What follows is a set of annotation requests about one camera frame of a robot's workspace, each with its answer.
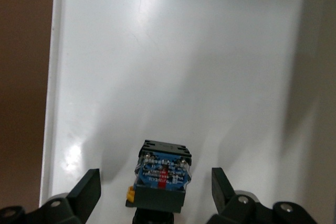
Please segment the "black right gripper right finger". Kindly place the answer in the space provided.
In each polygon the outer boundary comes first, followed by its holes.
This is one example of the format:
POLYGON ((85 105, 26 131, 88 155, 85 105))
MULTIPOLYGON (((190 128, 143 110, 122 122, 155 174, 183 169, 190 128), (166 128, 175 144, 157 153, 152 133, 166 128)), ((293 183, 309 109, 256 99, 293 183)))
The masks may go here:
POLYGON ((300 205, 279 201, 264 206, 253 193, 234 190, 222 168, 212 168, 212 196, 217 214, 208 223, 316 223, 300 205))

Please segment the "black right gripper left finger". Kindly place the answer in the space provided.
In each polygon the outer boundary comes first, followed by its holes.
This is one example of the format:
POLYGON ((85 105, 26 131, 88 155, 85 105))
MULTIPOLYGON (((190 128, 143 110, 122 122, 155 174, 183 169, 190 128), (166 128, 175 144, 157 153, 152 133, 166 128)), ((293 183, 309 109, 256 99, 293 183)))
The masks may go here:
POLYGON ((65 197, 57 196, 30 213, 22 206, 1 209, 1 223, 86 223, 100 196, 100 170, 89 169, 65 197))

